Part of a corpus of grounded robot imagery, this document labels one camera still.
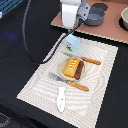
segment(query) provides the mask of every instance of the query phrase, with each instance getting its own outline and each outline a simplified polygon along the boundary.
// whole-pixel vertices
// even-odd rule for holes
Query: black cable
[[[75,28],[73,28],[72,30],[70,30],[66,35],[64,35],[64,36],[60,39],[60,41],[59,41],[58,44],[56,45],[55,49],[53,50],[52,54],[50,55],[50,57],[49,57],[47,60],[45,60],[45,61],[39,63],[39,62],[35,61],[35,60],[33,59],[33,57],[31,56],[31,54],[30,54],[30,52],[29,52],[29,50],[28,50],[28,47],[27,47],[26,40],[25,40],[25,21],[26,21],[26,16],[27,16],[28,9],[29,9],[29,6],[30,6],[30,4],[31,4],[31,1],[32,1],[32,0],[29,0],[29,1],[28,1],[27,7],[26,7],[26,10],[25,10],[25,13],[24,13],[24,18],[23,18],[23,25],[22,25],[23,43],[24,43],[24,47],[25,47],[26,52],[27,52],[28,56],[30,57],[30,59],[31,59],[35,64],[40,65],[40,64],[47,63],[47,62],[52,58],[52,56],[54,55],[56,49],[58,48],[58,46],[59,46],[60,43],[62,42],[62,40],[63,40],[66,36],[68,36],[69,34],[71,34],[72,32],[74,32],[78,27],[80,27],[81,24],[84,23],[84,20],[81,19],[81,18],[79,18],[79,22],[78,22],[77,27],[75,27]]]

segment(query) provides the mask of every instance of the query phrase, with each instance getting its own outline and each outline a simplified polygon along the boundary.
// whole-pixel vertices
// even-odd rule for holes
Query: silver utensil
[[[67,83],[67,84],[69,84],[69,85],[71,85],[73,87],[76,87],[78,89],[81,89],[83,91],[89,91],[89,89],[87,87],[85,87],[83,85],[80,85],[80,84],[77,84],[77,83],[75,83],[73,81],[70,81],[70,80],[64,80],[60,76],[55,75],[54,73],[49,72],[48,77],[53,79],[53,80],[56,80],[56,81],[65,82],[65,83]]]
[[[80,58],[82,59],[83,61],[86,61],[86,62],[89,62],[89,63],[93,63],[93,64],[97,64],[97,65],[100,65],[101,62],[100,61],[97,61],[97,60],[92,60],[92,59],[89,59],[89,58],[85,58],[85,57],[79,57],[79,56],[76,56],[76,55],[72,55],[72,54],[69,54],[69,53],[66,53],[66,52],[61,52],[67,56],[70,56],[70,57],[77,57],[77,58]]]

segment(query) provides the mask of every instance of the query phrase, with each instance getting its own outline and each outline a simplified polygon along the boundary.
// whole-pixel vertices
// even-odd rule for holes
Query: dark background
[[[23,45],[22,21],[27,2],[24,0],[0,19],[0,111],[13,116],[4,109],[9,108],[50,128],[74,128],[16,98],[39,66],[30,60]],[[32,0],[26,21],[26,41],[31,55],[39,62],[61,34],[67,33],[51,26],[59,11],[59,0]],[[128,45],[78,32],[74,35],[118,47],[96,128],[128,128]]]

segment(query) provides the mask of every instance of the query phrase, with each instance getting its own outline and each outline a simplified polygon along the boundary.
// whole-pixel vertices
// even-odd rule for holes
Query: bread
[[[79,62],[79,59],[70,57],[63,74],[74,78]]]

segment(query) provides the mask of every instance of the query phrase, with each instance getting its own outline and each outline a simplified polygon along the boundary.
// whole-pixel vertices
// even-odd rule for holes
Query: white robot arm
[[[60,0],[62,3],[62,22],[69,29],[74,27],[77,16],[87,19],[90,6],[86,0]]]

